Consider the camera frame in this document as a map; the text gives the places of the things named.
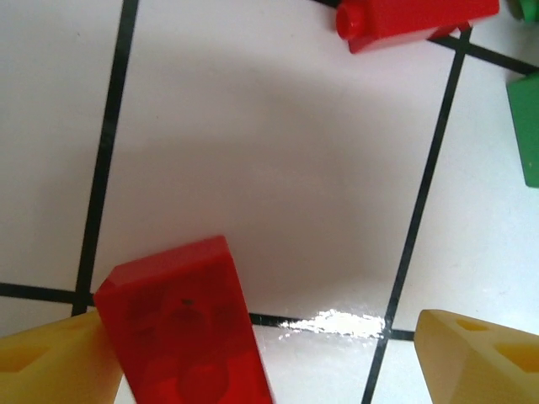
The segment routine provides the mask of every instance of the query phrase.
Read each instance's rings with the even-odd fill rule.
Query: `toy block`
[[[94,297],[138,404],[270,404],[225,237],[115,267]]]
[[[414,338],[434,404],[539,402],[539,336],[441,310]]]
[[[448,35],[498,12],[499,0],[343,0],[336,25],[357,53]]]
[[[512,82],[507,94],[526,185],[539,188],[539,73]]]
[[[112,403],[121,376],[96,311],[0,339],[1,403]]]
[[[522,18],[527,23],[539,23],[539,0],[520,0]]]

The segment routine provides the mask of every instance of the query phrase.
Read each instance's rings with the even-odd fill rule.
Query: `block hole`
[[[0,350],[0,372],[17,373],[33,364],[49,350],[48,347],[28,347]]]
[[[499,343],[495,348],[526,373],[539,373],[539,343]]]
[[[459,318],[456,320],[456,323],[468,331],[487,331],[488,327],[485,327],[483,324],[477,324],[476,322],[470,322]]]

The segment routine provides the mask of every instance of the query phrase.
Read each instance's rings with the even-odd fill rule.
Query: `tiled floor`
[[[537,27],[503,5],[351,56],[310,0],[137,4],[0,4],[0,334],[215,233],[278,403],[429,402],[424,308],[539,332],[539,193],[505,93],[539,70]]]

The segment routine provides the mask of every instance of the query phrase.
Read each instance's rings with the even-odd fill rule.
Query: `black grout line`
[[[392,324],[397,313],[398,301],[403,293],[404,280],[408,272],[408,267],[412,259],[412,253],[414,251],[415,241],[419,232],[419,225],[421,223],[421,217],[423,215],[424,207],[427,202],[427,196],[429,195],[430,185],[434,176],[436,162],[438,155],[440,154],[441,144],[446,132],[447,120],[449,119],[449,113],[451,112],[451,106],[455,97],[456,85],[461,75],[462,64],[464,63],[465,46],[470,40],[472,30],[463,32],[459,42],[461,47],[456,49],[455,57],[451,65],[449,78],[447,80],[446,91],[444,98],[440,106],[440,113],[438,114],[438,120],[436,122],[435,133],[430,144],[429,156],[427,157],[427,163],[425,164],[423,178],[419,186],[418,197],[415,201],[414,212],[408,228],[408,234],[406,235],[406,241],[404,242],[403,254],[401,256],[400,263],[398,265],[397,276],[395,277],[395,283],[393,284],[392,292],[387,304],[386,315],[384,320],[386,322],[384,335],[389,337],[392,334]],[[371,369],[367,378],[365,390],[363,392],[362,404],[370,404],[374,391],[376,389],[376,383],[378,381],[378,375],[382,367],[382,361],[387,349],[388,338],[378,340],[376,344],[376,350],[374,358],[372,360]]]
[[[432,42],[433,44],[444,46],[445,48],[453,49],[454,51],[462,46],[461,40],[451,35],[442,36],[440,38],[434,38],[427,41]]]
[[[267,314],[249,313],[251,323],[254,326],[264,327],[280,327],[287,322],[300,322],[301,318],[283,317],[283,316],[271,316]]]
[[[414,331],[392,329],[389,332],[389,339],[394,339],[397,341],[413,341],[414,335]]]
[[[98,246],[104,197],[109,181],[110,162],[112,161],[116,129],[120,117],[121,99],[131,52],[137,9],[138,0],[124,0],[118,26],[118,36],[116,38],[115,54],[110,72],[109,92],[104,108],[98,155],[93,171],[92,191],[88,203],[88,215],[84,228],[77,284],[75,286],[75,293],[77,295],[73,303],[72,316],[82,314],[87,310],[88,293],[92,284],[93,264]]]
[[[337,8],[340,4],[341,0],[313,0],[315,3],[320,3],[324,6],[328,6],[331,8]]]
[[[88,298],[86,299],[86,306],[95,307],[95,303],[93,302],[93,293],[88,295]]]
[[[0,296],[69,304],[75,301],[75,292],[71,290],[49,289],[26,284],[0,283]]]
[[[485,49],[482,46],[477,46],[474,44],[467,44],[466,54],[525,76],[539,72],[539,66],[534,66],[530,63],[526,63],[525,61],[519,61],[512,57],[502,55],[498,52],[494,52],[493,50]]]

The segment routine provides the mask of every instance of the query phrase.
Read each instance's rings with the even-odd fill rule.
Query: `red toy block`
[[[343,0],[336,24],[357,53],[448,35],[498,11],[499,0]]]
[[[93,297],[139,404],[270,404],[225,237],[115,267]]]

